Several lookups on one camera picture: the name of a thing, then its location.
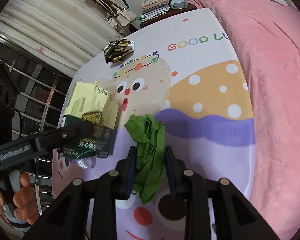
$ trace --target white polka dot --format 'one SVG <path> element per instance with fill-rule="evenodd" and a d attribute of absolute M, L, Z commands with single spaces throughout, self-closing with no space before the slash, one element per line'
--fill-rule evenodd
<path fill-rule="evenodd" d="M 169 100 L 166 100 L 166 101 L 164 102 L 164 105 L 161 107 L 160 110 L 162 111 L 162 110 L 165 110 L 165 109 L 169 109 L 170 106 L 171 106 L 170 101 L 169 101 Z"/>
<path fill-rule="evenodd" d="M 200 77 L 198 75 L 192 75 L 189 77 L 190 85 L 197 85 L 200 82 Z"/>
<path fill-rule="evenodd" d="M 231 105 L 228 107 L 228 115 L 233 118 L 237 119 L 241 115 L 241 108 L 238 105 Z"/>
<path fill-rule="evenodd" d="M 227 87 L 226 86 L 221 86 L 219 87 L 219 90 L 221 93 L 225 93 L 227 91 Z"/>
<path fill-rule="evenodd" d="M 237 73 L 238 71 L 238 67 L 235 64 L 228 64 L 226 67 L 226 70 L 230 73 L 230 74 L 234 74 Z"/>
<path fill-rule="evenodd" d="M 247 91 L 248 91 L 248 85 L 247 85 L 247 83 L 246 83 L 246 82 L 244 82 L 244 83 L 242 84 L 242 86 L 243 86 L 243 88 L 244 88 L 245 90 L 247 90 Z"/>
<path fill-rule="evenodd" d="M 203 105 L 201 103 L 195 103 L 193 105 L 193 111 L 195 111 L 196 113 L 199 113 L 202 111 Z"/>
<path fill-rule="evenodd" d="M 136 195 L 131 194 L 130 198 L 128 200 L 118 200 L 117 199 L 115 201 L 115 206 L 120 209 L 128 209 L 133 205 L 135 200 L 136 200 Z"/>

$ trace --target candy wrapper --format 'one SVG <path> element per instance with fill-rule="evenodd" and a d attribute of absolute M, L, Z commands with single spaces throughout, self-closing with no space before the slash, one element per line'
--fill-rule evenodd
<path fill-rule="evenodd" d="M 122 39 L 119 41 L 111 41 L 103 50 L 103 55 L 105 56 L 106 63 L 122 63 L 122 58 L 133 51 L 133 41 Z"/>
<path fill-rule="evenodd" d="M 71 163 L 77 164 L 80 168 L 87 170 L 87 169 L 93 169 L 94 166 L 96 166 L 96 158 L 95 157 L 89 157 L 84 159 L 69 159 Z"/>

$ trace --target sleeve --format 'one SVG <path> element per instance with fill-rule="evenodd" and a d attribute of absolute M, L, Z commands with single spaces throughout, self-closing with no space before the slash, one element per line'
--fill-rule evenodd
<path fill-rule="evenodd" d="M 0 226 L 11 240 L 20 240 L 23 232 L 16 230 L 0 215 Z"/>

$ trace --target book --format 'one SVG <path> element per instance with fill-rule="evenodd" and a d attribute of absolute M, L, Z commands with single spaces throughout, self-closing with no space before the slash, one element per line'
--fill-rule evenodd
<path fill-rule="evenodd" d="M 153 8 L 158 5 L 168 4 L 169 0 L 144 0 L 141 5 L 142 10 Z"/>
<path fill-rule="evenodd" d="M 159 8 L 164 8 L 164 7 L 166 7 L 166 5 L 168 5 L 168 4 L 159 4 L 159 5 L 156 5 L 156 6 L 152 7 L 152 8 L 141 10 L 141 12 L 142 12 L 142 14 L 145 14 L 145 13 L 150 12 L 152 10 L 156 10 L 156 9 L 159 9 Z"/>
<path fill-rule="evenodd" d="M 163 7 L 159 7 L 157 9 L 154 9 L 154 10 L 151 10 L 151 11 L 148 11 L 148 12 L 142 14 L 138 18 L 138 21 L 144 22 L 144 21 L 150 20 L 152 18 L 158 17 L 159 15 L 165 14 L 169 10 L 170 10 L 169 5 L 165 5 Z"/>

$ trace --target human hand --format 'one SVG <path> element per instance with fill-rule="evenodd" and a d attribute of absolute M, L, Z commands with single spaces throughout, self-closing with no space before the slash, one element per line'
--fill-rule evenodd
<path fill-rule="evenodd" d="M 39 211 L 33 188 L 30 186 L 29 176 L 25 172 L 21 173 L 20 183 L 21 189 L 13 196 L 13 203 L 17 207 L 14 215 L 17 219 L 26 220 L 30 225 L 33 225 L 39 218 Z M 2 208 L 4 205 L 5 200 L 0 191 L 0 215 L 3 217 L 5 217 Z"/>

